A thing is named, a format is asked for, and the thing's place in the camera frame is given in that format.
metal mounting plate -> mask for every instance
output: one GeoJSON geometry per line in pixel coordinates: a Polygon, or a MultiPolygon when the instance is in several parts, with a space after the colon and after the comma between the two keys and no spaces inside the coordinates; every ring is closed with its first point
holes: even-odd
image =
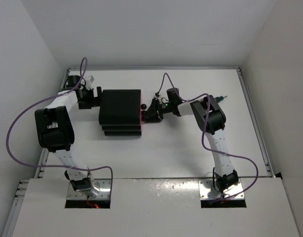
{"type": "MultiPolygon", "coordinates": [[[[199,179],[199,190],[201,200],[214,200],[221,197],[221,193],[214,190],[212,179],[199,179]]],[[[224,197],[227,198],[228,196],[237,194],[241,191],[243,191],[243,188],[241,180],[239,180],[237,185],[232,185],[229,189],[224,191],[224,197]]],[[[245,200],[245,194],[240,193],[230,200],[245,200]]]]}
{"type": "MultiPolygon", "coordinates": [[[[110,188],[111,188],[111,180],[109,179],[96,179],[95,180],[98,187],[100,187],[100,193],[95,198],[90,198],[90,200],[110,200],[110,188]]],[[[68,191],[67,191],[67,200],[87,200],[87,196],[76,192],[71,184],[69,183],[68,191]]]]}

white panel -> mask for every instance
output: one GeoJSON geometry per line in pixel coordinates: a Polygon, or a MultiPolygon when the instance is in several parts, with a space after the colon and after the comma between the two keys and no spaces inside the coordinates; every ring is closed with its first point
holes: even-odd
{"type": "Polygon", "coordinates": [[[247,208],[227,209],[202,209],[197,180],[117,179],[110,209],[65,209],[67,188],[67,180],[30,180],[13,237],[299,236],[280,179],[259,179],[247,208]]]}
{"type": "Polygon", "coordinates": [[[242,65],[275,0],[22,0],[59,63],[242,65]]]}
{"type": "Polygon", "coordinates": [[[303,0],[277,2],[244,75],[303,236],[303,0]]]}
{"type": "MultiPolygon", "coordinates": [[[[141,89],[148,106],[158,91],[164,72],[168,72],[180,94],[191,99],[208,92],[228,95],[220,103],[226,114],[226,141],[230,154],[253,159],[260,175],[267,175],[264,160],[240,86],[237,71],[230,70],[127,70],[88,71],[93,86],[103,89],[141,89]]],[[[161,95],[170,88],[166,81],[161,95]]],[[[76,152],[90,168],[110,165],[115,178],[211,177],[214,166],[211,152],[201,144],[201,131],[194,116],[165,115],[161,123],[143,124],[141,137],[106,137],[98,122],[99,108],[70,112],[75,131],[76,152]]],[[[255,176],[254,166],[245,160],[231,159],[239,176],[255,176]]],[[[51,154],[48,164],[59,163],[51,154]]],[[[65,178],[63,170],[47,168],[44,177],[65,178]]],[[[109,177],[108,170],[94,177],[109,177]]]]}
{"type": "MultiPolygon", "coordinates": [[[[22,3],[0,0],[0,236],[19,180],[34,174],[34,169],[18,165],[7,154],[7,130],[26,107],[57,94],[62,77],[22,3]]],[[[19,120],[10,142],[19,159],[38,162],[41,148],[33,110],[19,120]]]]}

black box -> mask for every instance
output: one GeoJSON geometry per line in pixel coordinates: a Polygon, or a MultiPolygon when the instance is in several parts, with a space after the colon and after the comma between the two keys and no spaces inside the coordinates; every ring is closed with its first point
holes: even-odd
{"type": "Polygon", "coordinates": [[[106,136],[141,136],[141,90],[103,90],[99,124],[106,136]]]}

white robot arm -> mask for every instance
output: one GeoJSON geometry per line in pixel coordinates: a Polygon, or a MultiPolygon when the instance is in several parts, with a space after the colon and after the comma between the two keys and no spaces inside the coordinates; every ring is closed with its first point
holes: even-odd
{"type": "MultiPolygon", "coordinates": [[[[198,127],[202,131],[207,115],[207,98],[204,97],[202,100],[183,103],[177,94],[179,94],[179,89],[177,88],[167,90],[169,99],[169,102],[167,103],[160,103],[160,101],[154,97],[150,107],[142,112],[143,121],[160,122],[163,119],[163,114],[167,113],[173,113],[178,117],[193,115],[198,127]]],[[[225,114],[212,95],[210,95],[210,99],[211,107],[208,112],[209,118],[205,132],[211,149],[221,152],[212,152],[212,154],[217,178],[216,186],[222,193],[225,189],[238,183],[238,175],[229,156],[227,156],[228,150],[224,135],[226,122],[225,114]]]]}
{"type": "MultiPolygon", "coordinates": [[[[67,93],[74,86],[76,80],[79,80],[78,76],[71,76],[68,85],[58,93],[64,95],[57,97],[44,109],[36,110],[35,119],[38,141],[43,148],[47,148],[49,152],[54,153],[63,165],[88,169],[78,153],[75,152],[75,135],[69,118],[69,111],[77,103],[80,103],[79,108],[82,109],[98,106],[99,102],[93,97],[92,76],[85,78],[85,85],[80,86],[76,91],[67,93]]],[[[88,171],[67,168],[65,176],[70,180],[75,191],[82,192],[89,197],[96,197],[100,192],[100,188],[96,186],[91,173],[88,171]]]]}

white table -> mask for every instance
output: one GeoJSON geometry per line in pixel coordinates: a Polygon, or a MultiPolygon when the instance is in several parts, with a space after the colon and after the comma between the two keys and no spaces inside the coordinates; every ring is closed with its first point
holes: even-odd
{"type": "MultiPolygon", "coordinates": [[[[102,89],[141,89],[143,103],[149,107],[167,72],[180,95],[186,99],[207,92],[214,97],[227,95],[220,103],[226,121],[226,140],[230,154],[251,158],[260,176],[268,176],[254,125],[236,69],[198,70],[89,70],[93,86],[102,89]]],[[[78,75],[79,70],[70,75],[78,75]]],[[[166,79],[161,95],[170,88],[166,79]]],[[[90,168],[109,165],[115,178],[184,178],[211,177],[212,154],[203,149],[201,131],[193,116],[165,115],[161,123],[143,124],[141,137],[107,137],[98,122],[99,108],[79,110],[75,106],[70,117],[75,131],[76,150],[90,168]]],[[[253,177],[253,165],[232,158],[240,177],[253,177]]],[[[50,154],[47,164],[60,164],[50,154]]],[[[63,171],[47,168],[44,177],[62,177],[63,171]]],[[[108,170],[94,172],[96,178],[110,176],[108,170]]]]}
{"type": "Polygon", "coordinates": [[[116,179],[110,209],[65,209],[67,187],[30,180],[13,237],[299,237],[279,178],[260,178],[247,208],[201,208],[193,179],[116,179]]]}

